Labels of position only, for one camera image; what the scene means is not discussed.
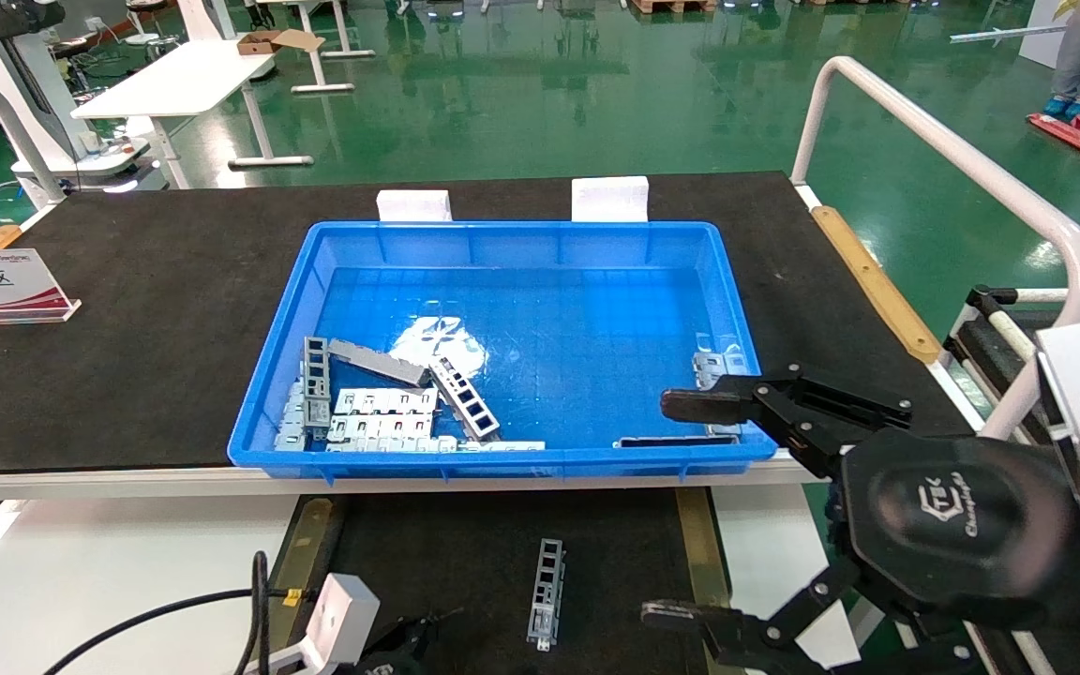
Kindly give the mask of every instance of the metal rod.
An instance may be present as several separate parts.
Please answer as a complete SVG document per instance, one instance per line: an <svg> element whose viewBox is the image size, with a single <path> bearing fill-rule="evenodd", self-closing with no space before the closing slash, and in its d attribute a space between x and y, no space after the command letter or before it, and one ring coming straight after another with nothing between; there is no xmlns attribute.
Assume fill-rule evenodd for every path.
<svg viewBox="0 0 1080 675"><path fill-rule="evenodd" d="M985 32L966 32L963 35L948 36L949 44L960 44L962 42L981 42L983 39L994 39L997 44L1000 39L1027 38L1028 35L1044 35L1045 32L1064 32L1066 26L1063 25L1038 25L1034 27L1012 27L1012 29L1001 30L998 27Z"/></svg>
<svg viewBox="0 0 1080 675"><path fill-rule="evenodd" d="M807 121L802 124L802 136L798 143L798 154L794 158L793 184L807 184L807 167L811 163L814 140L819 137L823 121L823 108L827 106L827 92L832 90L832 78L836 72L849 78L1016 217L1054 244L1062 253L1069 279L1069 295L1055 325L1080 322L1080 225L851 56L832 57L823 64L815 78L810 107L807 108ZM1007 389L1002 402L990 414L978 435L1007 437L1014 428L1020 427L1020 420L1024 419L1038 399L1036 364L1028 362L1020 378Z"/></svg>
<svg viewBox="0 0 1080 675"><path fill-rule="evenodd" d="M39 153L36 143L30 136L27 136L27 130L23 126L22 121L18 121L18 114L16 114L14 108L11 107L11 103L8 102L8 97L1 91L0 121L3 123L3 129L8 130L9 136L16 141L18 153L23 154L23 161L36 174L36 183L46 192L49 203L56 204L65 200L65 191L60 189L60 185L56 181L53 172L44 163L43 154Z"/></svg>
<svg viewBox="0 0 1080 675"><path fill-rule="evenodd" d="M1069 296L1067 287L1016 287L1015 303L1064 302Z"/></svg>

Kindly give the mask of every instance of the gray bracket on conveyor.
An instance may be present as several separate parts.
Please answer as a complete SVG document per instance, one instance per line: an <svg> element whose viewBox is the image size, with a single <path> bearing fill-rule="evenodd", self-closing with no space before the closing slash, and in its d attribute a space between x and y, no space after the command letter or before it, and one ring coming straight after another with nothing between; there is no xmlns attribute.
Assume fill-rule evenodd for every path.
<svg viewBox="0 0 1080 675"><path fill-rule="evenodd" d="M531 594L531 615L528 616L528 642L536 643L537 650L549 650L557 644L563 590L565 544L561 539L540 539L537 582Z"/></svg>

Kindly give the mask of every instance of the black mat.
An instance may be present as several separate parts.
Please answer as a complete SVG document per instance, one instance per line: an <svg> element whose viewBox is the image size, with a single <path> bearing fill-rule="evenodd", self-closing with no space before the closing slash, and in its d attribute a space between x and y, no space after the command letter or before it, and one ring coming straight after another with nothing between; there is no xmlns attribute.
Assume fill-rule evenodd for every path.
<svg viewBox="0 0 1080 675"><path fill-rule="evenodd" d="M57 206L17 246L39 248L84 307L65 325L0 326L0 472L227 465L305 231L376 219L379 188L86 193ZM449 189L463 218L570 216L567 179L411 188ZM654 219L719 226L764 366L825 366L912 397L918 431L968 430L782 174L652 176L649 203Z"/></svg>
<svg viewBox="0 0 1080 675"><path fill-rule="evenodd" d="M463 608L424 654L433 675L698 675L696 636L646 629L649 599L693 597L672 490L363 495L330 569L381 598L378 621ZM526 640L541 538L562 539L557 646Z"/></svg>

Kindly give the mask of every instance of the table leg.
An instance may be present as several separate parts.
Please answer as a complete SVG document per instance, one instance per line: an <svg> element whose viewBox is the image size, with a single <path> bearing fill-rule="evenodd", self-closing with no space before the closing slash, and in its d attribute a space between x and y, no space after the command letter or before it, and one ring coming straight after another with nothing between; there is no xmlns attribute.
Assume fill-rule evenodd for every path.
<svg viewBox="0 0 1080 675"><path fill-rule="evenodd" d="M351 59L356 56L373 56L373 50L352 51L348 43L348 27L345 25L345 9L339 5L339 0L330 0L330 11L336 14L336 27L339 29L339 52L322 52L325 59Z"/></svg>
<svg viewBox="0 0 1080 675"><path fill-rule="evenodd" d="M244 94L244 105L248 108L248 119L253 121L253 133L257 134L257 146L260 146L258 158L237 158L228 162L229 167L288 167L313 165L314 158L309 154L291 154L291 157L274 158L273 147L269 145L269 132L266 132L266 120L260 116L257 96L253 94L253 85L244 82L240 85Z"/></svg>
<svg viewBox="0 0 1080 675"><path fill-rule="evenodd" d="M185 172L181 171L181 163L177 161L177 150L173 149L173 143L168 140L168 134L164 130L161 118L151 119L152 131L156 133L156 137L158 137L158 146L161 146L161 153L164 154L164 160L166 160L166 165L168 165L168 173L173 176L173 184L178 189L189 188L189 180L186 180Z"/></svg>
<svg viewBox="0 0 1080 675"><path fill-rule="evenodd" d="M297 9L299 9L299 16L302 17L302 30L308 35L314 35L311 32L311 12L307 3L295 3ZM299 84L292 86L291 93L293 94L318 94L321 91L352 91L351 84L327 84L327 81L323 77L323 63L319 60L319 51L308 52L308 56L311 57L311 69L314 71L316 77L316 82L314 84Z"/></svg>

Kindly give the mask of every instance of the white stand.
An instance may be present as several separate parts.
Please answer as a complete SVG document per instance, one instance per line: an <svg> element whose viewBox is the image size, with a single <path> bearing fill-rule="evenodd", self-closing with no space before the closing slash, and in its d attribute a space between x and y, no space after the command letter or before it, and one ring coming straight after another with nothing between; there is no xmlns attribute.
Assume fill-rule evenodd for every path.
<svg viewBox="0 0 1080 675"><path fill-rule="evenodd" d="M240 85L244 94L244 104L248 108L248 119L253 121L253 132L257 134L257 146L260 146L258 158L237 158L228 162L229 167L287 167L313 165L314 158L309 154L291 154L291 157L274 158L273 147L269 145L269 133L266 132L266 120L260 116L257 97L253 94L253 85L248 81Z"/></svg>
<svg viewBox="0 0 1080 675"><path fill-rule="evenodd" d="M311 3L293 3L299 9L299 14L302 17L302 30L308 35L314 35L311 31ZM338 12L339 3L336 3L336 10ZM337 18L342 21L343 14L336 14ZM341 35L345 33L345 25L339 25L339 30ZM345 84L327 84L327 81L323 77L323 63L319 59L319 52L308 52L308 56L311 57L311 69L314 71L316 77L316 82L314 84L299 84L292 86L291 93L293 94L324 94L330 93L330 91L352 91L354 86L350 82L345 82Z"/></svg>
<svg viewBox="0 0 1080 675"><path fill-rule="evenodd" d="M373 50L352 50L348 43L348 26L345 25L345 9L339 0L330 0L330 11L336 14L336 27L339 29L339 52L322 52L325 59L355 59L359 56L374 56Z"/></svg>
<svg viewBox="0 0 1080 675"><path fill-rule="evenodd" d="M147 44L153 42L154 39L161 38L158 33L145 32L145 26L141 25L140 17L136 12L127 12L127 21L136 26L136 35L129 35L127 38L124 38L125 43L138 46L138 44Z"/></svg>

